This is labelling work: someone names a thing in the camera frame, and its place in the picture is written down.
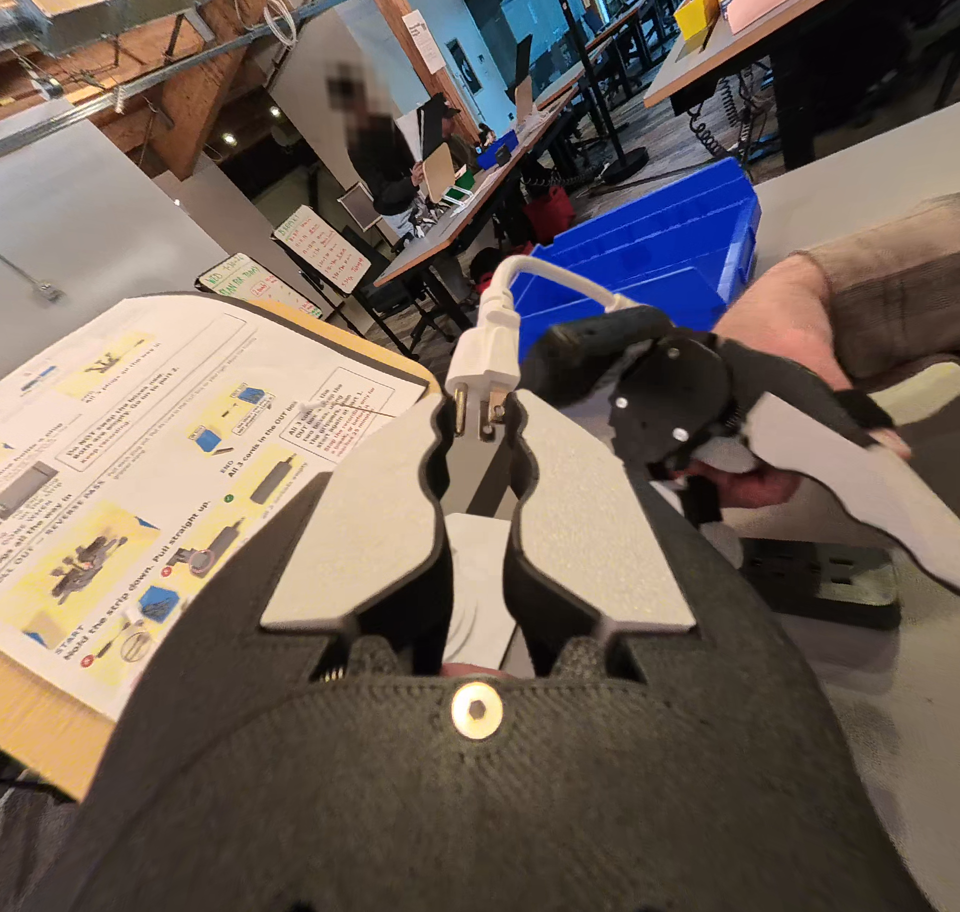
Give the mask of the dark wall poster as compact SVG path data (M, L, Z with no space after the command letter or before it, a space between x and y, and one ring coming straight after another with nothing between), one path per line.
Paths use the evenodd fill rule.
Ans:
M476 96L483 90L483 83L479 78L474 63L465 51L462 43L458 39L452 39L446 43L446 49L450 54L457 73L468 89L471 96Z

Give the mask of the grey desk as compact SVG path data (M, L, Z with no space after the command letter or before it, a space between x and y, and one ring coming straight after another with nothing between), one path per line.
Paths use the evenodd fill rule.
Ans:
M826 136L864 128L905 102L947 42L958 42L958 0L776 0L741 28L733 24L735 6L702 41L673 46L644 105L668 101L675 115L694 114L721 81L764 66L787 172L828 154Z

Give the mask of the person's right hand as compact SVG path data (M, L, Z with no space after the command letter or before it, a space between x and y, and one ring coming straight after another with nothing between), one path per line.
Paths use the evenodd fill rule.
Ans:
M753 282L718 320L714 332L761 353L788 358L832 390L846 391L854 385L834 355L830 297L820 267L805 255L793 255ZM802 483L800 475L766 465L731 474L697 461L689 471L716 487L723 510L781 505Z

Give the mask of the blue plastic bin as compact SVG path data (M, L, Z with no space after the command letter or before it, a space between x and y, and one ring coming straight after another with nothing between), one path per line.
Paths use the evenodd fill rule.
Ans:
M762 208L734 159L714 162L539 246L533 257L712 330L755 263Z
M482 171L489 171L509 162L514 151L520 145L516 133L514 129L511 129L484 146L482 151L477 154L477 168Z

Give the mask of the whiteboard with green writing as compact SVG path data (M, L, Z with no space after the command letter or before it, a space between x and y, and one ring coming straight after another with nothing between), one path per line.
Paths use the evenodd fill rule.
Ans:
M323 321L325 312L305 295L243 253L234 253L199 275L200 291L251 303L271 301Z

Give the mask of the white wall poster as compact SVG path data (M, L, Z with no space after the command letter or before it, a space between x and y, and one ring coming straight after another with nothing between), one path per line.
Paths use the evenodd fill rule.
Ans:
M422 57L428 71L436 75L446 68L446 60L419 10L408 12L403 17L404 25Z

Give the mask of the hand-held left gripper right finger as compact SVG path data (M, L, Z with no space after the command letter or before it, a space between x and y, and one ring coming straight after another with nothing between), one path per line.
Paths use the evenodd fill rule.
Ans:
M602 657L632 635L697 626L647 512L611 449L535 393L507 409L511 515L503 564L507 609L534 674L575 639Z

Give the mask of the black pole stand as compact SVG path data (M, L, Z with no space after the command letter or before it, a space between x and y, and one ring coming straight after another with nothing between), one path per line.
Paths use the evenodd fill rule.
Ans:
M582 65L583 74L587 80L589 94L593 99L594 106L601 117L603 128L601 137L612 146L614 151L614 164L608 166L603 172L602 181L607 186L617 186L626 182L637 175L649 162L649 154L644 147L638 147L633 151L624 150L617 128L614 126L604 92L599 83L594 61L587 47L587 41L580 31L580 27L573 16L569 0L558 0L558 6L566 21L574 46Z

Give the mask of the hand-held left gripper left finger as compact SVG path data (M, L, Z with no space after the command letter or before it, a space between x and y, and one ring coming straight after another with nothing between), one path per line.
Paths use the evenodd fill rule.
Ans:
M453 403L432 393L339 463L272 586L264 630L345 646L381 637L415 675L439 673L454 604L441 509L453 426Z

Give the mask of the yellow plastic bin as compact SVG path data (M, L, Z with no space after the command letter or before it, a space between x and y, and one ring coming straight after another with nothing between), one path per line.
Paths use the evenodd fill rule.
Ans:
M684 0L674 12L681 37L689 42L712 31L719 18L726 18L733 0Z

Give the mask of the black power strip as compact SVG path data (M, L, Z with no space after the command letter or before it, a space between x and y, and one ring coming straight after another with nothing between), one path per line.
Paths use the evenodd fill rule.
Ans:
M882 548L743 538L740 573L779 614L893 631L902 604Z

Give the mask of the whiteboard with red writing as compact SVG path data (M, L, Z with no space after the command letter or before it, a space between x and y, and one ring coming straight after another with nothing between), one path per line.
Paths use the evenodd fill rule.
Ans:
M273 239L306 262L340 294L350 296L371 268L370 260L307 205L272 231Z

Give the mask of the framed picture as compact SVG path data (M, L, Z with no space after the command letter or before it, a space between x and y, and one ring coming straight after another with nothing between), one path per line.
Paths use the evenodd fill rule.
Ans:
M358 230L366 233L375 228L382 216L367 186L358 180L337 199Z

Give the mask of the long desk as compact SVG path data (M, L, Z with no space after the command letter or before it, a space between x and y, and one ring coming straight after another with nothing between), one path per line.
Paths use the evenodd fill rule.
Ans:
M510 152L510 160L482 173L477 185L470 191L471 197L446 211L424 237L408 244L374 281L376 287L396 280L439 253L449 251L458 238L466 234L471 223L479 220L481 211L493 206L496 193L505 188L508 179L520 168L524 156L546 141L548 131L559 119L566 103L576 94L584 76L583 65L576 64L534 99L532 113L517 132L519 142Z

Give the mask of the person's right forearm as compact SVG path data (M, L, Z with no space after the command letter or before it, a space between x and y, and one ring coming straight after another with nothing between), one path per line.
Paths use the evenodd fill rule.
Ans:
M959 354L959 193L797 255L826 283L834 354L881 386Z

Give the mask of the red bag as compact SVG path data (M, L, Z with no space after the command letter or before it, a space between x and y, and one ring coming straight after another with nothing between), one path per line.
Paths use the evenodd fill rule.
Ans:
M562 186L547 186L523 206L529 225L529 241L548 246L572 228L576 213L567 191Z

